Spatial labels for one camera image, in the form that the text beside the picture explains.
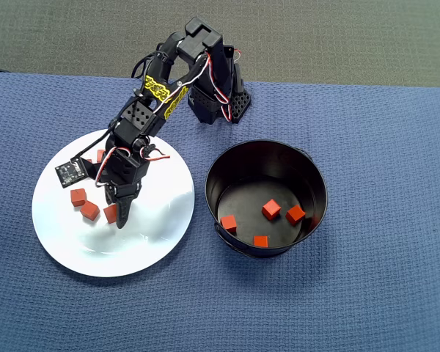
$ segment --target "gray carpet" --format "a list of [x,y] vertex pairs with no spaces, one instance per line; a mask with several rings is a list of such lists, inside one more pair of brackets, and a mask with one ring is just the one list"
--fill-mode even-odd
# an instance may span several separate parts
[[0,67],[128,76],[194,15],[249,81],[440,86],[440,0],[0,0]]

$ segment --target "black bowl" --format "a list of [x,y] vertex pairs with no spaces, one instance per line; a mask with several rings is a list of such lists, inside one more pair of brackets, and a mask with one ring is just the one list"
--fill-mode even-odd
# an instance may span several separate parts
[[[272,257],[304,240],[323,220],[328,195],[323,176],[304,151],[274,141],[237,144],[221,154],[205,181],[205,197],[220,237],[252,257]],[[274,199],[282,208],[273,221],[262,214]],[[306,213],[296,226],[285,218],[295,205]],[[220,219],[234,215],[236,233]],[[268,247],[254,245],[254,236],[268,236]]]

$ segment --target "blue fabric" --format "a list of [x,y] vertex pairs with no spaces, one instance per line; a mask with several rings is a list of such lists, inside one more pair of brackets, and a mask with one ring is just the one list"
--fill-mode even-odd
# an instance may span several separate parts
[[[75,274],[34,233],[34,186],[137,85],[0,74],[0,351],[440,351],[440,89],[248,83],[239,125],[183,101],[159,136],[194,179],[188,232],[137,274]],[[225,246],[203,194],[216,156],[260,138],[309,152],[329,192],[318,230],[269,260]]]

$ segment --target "robotic arm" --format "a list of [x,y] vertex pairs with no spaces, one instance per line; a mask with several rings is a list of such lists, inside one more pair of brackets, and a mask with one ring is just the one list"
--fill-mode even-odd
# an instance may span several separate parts
[[[132,72],[143,65],[140,89],[109,123],[108,130],[70,162],[56,168],[62,187],[87,177],[96,187],[105,188],[108,204],[117,204],[117,227],[124,227],[132,201],[138,197],[141,179],[150,162],[169,156],[162,154],[150,137],[163,127],[169,115],[191,89],[188,104],[200,122],[212,124],[223,116],[238,123],[251,103],[243,88],[239,65],[233,61],[235,49],[224,45],[222,36],[198,18],[186,25],[186,35],[171,34],[157,50],[140,60]],[[189,72],[169,83],[176,58],[188,63]],[[107,136],[106,152],[100,163],[92,164],[81,156]],[[160,156],[150,158],[151,152]]]

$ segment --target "red cube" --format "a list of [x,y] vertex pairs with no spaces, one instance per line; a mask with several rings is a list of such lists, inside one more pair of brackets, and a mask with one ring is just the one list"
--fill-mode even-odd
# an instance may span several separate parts
[[304,216],[305,212],[300,208],[300,205],[296,205],[287,212],[285,217],[288,222],[295,226]]
[[233,215],[224,216],[220,219],[221,225],[229,232],[236,232],[236,220]]
[[279,213],[280,213],[280,206],[273,199],[269,200],[263,206],[263,214],[267,219],[269,219],[269,221],[272,221],[276,216],[279,215]]
[[267,236],[255,236],[254,245],[256,247],[269,247]]
[[74,207],[81,207],[87,200],[87,193],[84,189],[72,189],[70,191],[70,200]]
[[98,214],[100,213],[100,208],[98,208],[96,204],[86,201],[83,207],[81,207],[80,213],[85,218],[94,221],[96,219],[96,216],[98,216]]
[[112,224],[117,220],[117,204],[113,204],[104,208],[104,215],[106,215],[106,219],[108,219],[108,223]]
[[99,149],[98,151],[98,156],[96,158],[96,162],[100,163],[101,161],[103,161],[103,154],[105,153],[104,149]]

